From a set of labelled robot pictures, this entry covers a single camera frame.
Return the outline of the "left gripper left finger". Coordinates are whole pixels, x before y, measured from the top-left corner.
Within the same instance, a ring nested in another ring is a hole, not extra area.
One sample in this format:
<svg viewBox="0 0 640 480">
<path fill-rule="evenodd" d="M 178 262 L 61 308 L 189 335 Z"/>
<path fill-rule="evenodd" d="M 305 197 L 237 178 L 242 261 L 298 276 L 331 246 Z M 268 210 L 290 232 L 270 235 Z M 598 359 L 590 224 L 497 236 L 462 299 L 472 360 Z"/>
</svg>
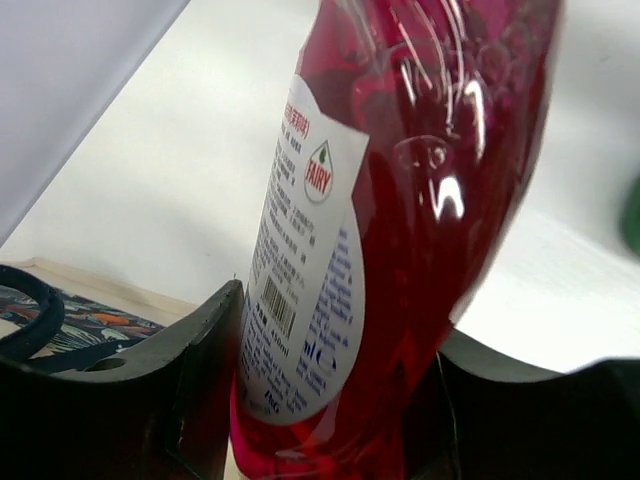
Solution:
<svg viewBox="0 0 640 480">
<path fill-rule="evenodd" d="M 242 285 L 82 370 L 1 363 L 5 479 L 220 479 Z"/>
</svg>

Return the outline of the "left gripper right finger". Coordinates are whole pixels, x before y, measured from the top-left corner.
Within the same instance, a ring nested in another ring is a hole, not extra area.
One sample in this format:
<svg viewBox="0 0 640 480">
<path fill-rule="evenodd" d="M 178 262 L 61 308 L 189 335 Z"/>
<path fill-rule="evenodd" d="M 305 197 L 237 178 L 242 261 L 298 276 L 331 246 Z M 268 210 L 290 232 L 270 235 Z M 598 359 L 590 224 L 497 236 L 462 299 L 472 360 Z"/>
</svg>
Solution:
<svg viewBox="0 0 640 480">
<path fill-rule="evenodd" d="M 403 412 L 402 440 L 407 479 L 636 479 L 639 362 L 560 374 L 453 331 Z"/>
</svg>

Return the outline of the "beige canvas tote bag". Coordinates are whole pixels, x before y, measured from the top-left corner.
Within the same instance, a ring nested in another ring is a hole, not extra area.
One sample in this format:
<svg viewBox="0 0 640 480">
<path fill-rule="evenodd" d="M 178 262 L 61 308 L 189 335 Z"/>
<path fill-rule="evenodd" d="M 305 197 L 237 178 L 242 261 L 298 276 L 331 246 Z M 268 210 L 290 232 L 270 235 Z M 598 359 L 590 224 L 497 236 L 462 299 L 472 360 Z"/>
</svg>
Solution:
<svg viewBox="0 0 640 480">
<path fill-rule="evenodd" d="M 196 304 L 34 259 L 1 266 L 1 356 L 47 374 L 85 370 Z"/>
</svg>

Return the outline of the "green dish soap bottle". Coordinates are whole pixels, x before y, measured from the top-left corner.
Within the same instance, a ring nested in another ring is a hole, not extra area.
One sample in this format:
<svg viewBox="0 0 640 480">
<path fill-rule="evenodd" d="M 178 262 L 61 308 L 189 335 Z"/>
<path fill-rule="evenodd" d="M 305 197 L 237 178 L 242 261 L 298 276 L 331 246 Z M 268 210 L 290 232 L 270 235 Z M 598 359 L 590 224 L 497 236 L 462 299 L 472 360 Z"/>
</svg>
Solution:
<svg viewBox="0 0 640 480">
<path fill-rule="evenodd" d="M 630 186 L 621 210 L 619 230 L 622 241 L 630 252 L 639 256 L 639 204 L 640 181 L 636 178 Z"/>
</svg>

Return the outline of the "red dish soap bottle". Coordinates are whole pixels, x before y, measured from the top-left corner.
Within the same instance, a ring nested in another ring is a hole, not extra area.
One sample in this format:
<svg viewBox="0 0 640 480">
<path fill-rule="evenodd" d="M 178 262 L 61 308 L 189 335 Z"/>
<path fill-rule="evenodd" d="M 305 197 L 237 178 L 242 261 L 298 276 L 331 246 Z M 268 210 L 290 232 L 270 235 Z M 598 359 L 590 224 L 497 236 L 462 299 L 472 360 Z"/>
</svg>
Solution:
<svg viewBox="0 0 640 480">
<path fill-rule="evenodd" d="M 561 1 L 322 1 L 254 248 L 246 479 L 400 479 L 401 416 L 535 168 Z"/>
</svg>

